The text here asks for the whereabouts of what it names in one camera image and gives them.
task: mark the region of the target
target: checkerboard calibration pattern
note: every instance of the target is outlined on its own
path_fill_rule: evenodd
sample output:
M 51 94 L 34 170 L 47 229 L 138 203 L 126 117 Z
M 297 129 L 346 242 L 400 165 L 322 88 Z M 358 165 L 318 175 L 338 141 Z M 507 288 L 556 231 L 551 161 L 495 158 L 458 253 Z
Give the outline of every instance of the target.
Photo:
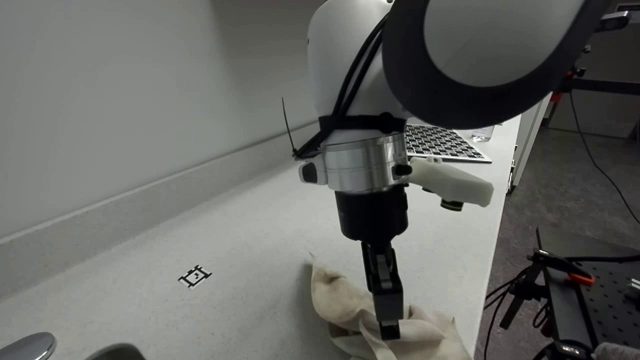
M 491 159 L 455 130 L 429 125 L 407 124 L 404 132 L 406 153 L 409 157 L 425 158 L 429 155 L 444 161 L 490 163 Z

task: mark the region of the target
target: silver object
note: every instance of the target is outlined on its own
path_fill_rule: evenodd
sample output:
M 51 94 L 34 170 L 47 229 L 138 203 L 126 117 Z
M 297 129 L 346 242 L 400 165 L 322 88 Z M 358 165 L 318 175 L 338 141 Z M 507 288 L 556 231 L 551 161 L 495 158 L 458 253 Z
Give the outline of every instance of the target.
M 38 332 L 0 349 L 0 360 L 46 360 L 56 349 L 50 332 Z
M 312 163 L 317 177 L 309 181 L 303 167 Z M 328 185 L 338 192 L 372 193 L 405 183 L 406 176 L 394 173 L 394 166 L 406 165 L 404 134 L 327 145 L 322 154 L 300 167 L 305 183 Z

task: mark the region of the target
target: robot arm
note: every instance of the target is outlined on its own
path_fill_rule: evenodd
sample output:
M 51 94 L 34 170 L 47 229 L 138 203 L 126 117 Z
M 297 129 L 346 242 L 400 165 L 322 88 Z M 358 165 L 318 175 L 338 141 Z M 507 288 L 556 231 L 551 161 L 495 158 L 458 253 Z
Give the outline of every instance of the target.
M 416 183 L 459 211 L 490 183 L 404 147 L 408 117 L 442 127 L 497 124 L 562 80 L 609 0 L 327 0 L 308 32 L 321 130 L 294 154 L 306 183 L 334 190 L 342 233 L 362 242 L 384 340 L 400 337 L 403 287 L 393 237 Z

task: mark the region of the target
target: gray floor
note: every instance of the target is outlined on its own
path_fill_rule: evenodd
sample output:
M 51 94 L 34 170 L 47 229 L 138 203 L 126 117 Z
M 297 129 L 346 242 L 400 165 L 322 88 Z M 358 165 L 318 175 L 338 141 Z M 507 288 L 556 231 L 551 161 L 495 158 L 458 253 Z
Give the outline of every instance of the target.
M 587 136 L 587 142 L 600 167 L 614 179 L 640 217 L 638 145 L 599 136 Z M 522 180 L 505 204 L 489 289 L 508 281 L 527 265 L 525 255 L 535 245 L 535 228 L 539 224 L 555 224 L 640 249 L 640 225 L 590 162 L 575 133 L 541 129 Z M 549 342 L 531 327 L 539 306 L 535 301 L 525 304 L 508 331 L 494 325 L 487 359 L 528 360 Z M 476 360 L 483 358 L 492 314 L 487 310 L 483 315 Z

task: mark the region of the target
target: black strap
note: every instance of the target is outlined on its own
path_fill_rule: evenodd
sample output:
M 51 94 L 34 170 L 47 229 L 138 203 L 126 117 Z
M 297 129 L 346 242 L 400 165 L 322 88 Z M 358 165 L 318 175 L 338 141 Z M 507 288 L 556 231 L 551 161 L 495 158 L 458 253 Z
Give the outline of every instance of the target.
M 353 115 L 346 117 L 336 117 L 327 115 L 319 117 L 320 131 L 309 139 L 298 150 L 298 155 L 302 159 L 313 158 L 318 154 L 318 148 L 325 141 L 333 130 L 379 130 L 382 133 L 403 132 L 406 127 L 406 119 L 393 117 L 390 113 L 380 115 Z

